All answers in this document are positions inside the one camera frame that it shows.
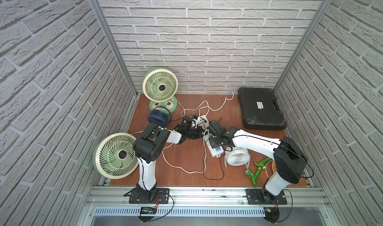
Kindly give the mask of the white power strip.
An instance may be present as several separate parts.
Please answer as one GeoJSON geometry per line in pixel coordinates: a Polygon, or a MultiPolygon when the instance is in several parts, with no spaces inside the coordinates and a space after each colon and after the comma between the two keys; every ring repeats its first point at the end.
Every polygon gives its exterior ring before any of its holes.
{"type": "Polygon", "coordinates": [[[217,145],[214,142],[213,136],[209,133],[209,130],[208,130],[209,121],[205,115],[199,116],[196,119],[196,127],[199,127],[199,126],[201,126],[203,130],[205,130],[203,139],[211,156],[219,158],[221,155],[224,154],[224,150],[221,146],[217,145]]]}

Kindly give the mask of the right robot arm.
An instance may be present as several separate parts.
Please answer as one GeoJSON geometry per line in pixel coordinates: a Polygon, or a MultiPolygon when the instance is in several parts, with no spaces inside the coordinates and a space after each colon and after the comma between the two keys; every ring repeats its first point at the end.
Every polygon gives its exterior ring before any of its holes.
{"type": "Polygon", "coordinates": [[[236,127],[227,130],[218,121],[211,121],[207,129],[220,146],[227,146],[230,150],[241,147],[275,162],[277,172],[262,187],[262,196],[275,198],[289,184],[299,183],[308,160],[292,138],[267,138],[236,127]]]}

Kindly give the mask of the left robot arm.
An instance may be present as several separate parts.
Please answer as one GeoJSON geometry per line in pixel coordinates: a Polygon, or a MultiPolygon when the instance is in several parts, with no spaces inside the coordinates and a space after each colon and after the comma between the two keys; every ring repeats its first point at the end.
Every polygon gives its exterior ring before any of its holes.
{"type": "Polygon", "coordinates": [[[157,180],[155,177],[156,161],[165,144],[182,144],[187,138],[185,133],[168,130],[155,123],[150,123],[133,144],[138,158],[140,179],[137,188],[143,194],[155,193],[157,180]]]}

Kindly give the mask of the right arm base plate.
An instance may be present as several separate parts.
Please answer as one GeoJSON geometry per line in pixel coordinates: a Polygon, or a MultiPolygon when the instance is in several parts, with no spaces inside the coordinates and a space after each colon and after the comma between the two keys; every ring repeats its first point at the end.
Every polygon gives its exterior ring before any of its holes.
{"type": "Polygon", "coordinates": [[[287,205],[286,196],[281,191],[277,196],[261,188],[245,189],[249,205],[287,205]]]}

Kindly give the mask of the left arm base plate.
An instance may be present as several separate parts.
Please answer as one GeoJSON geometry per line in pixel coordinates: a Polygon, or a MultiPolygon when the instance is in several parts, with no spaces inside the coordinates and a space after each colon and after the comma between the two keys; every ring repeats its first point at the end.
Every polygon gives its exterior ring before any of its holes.
{"type": "Polygon", "coordinates": [[[130,204],[167,204],[169,201],[169,188],[153,188],[150,191],[139,186],[130,192],[130,204]]]}

